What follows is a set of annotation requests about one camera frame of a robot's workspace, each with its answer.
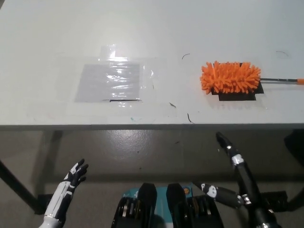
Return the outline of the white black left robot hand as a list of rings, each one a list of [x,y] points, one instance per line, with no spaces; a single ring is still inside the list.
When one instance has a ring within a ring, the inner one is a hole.
[[[67,211],[78,185],[86,180],[88,164],[85,159],[77,162],[58,184],[44,214],[41,228],[62,228],[66,222]]]

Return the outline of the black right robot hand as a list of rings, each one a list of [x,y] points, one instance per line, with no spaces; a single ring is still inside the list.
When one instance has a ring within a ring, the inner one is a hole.
[[[248,224],[251,228],[281,227],[274,212],[263,201],[257,182],[241,153],[224,134],[217,132],[216,139],[229,157],[239,192],[236,193],[201,181],[194,181],[193,184],[218,203],[235,209],[245,207],[248,211]]]

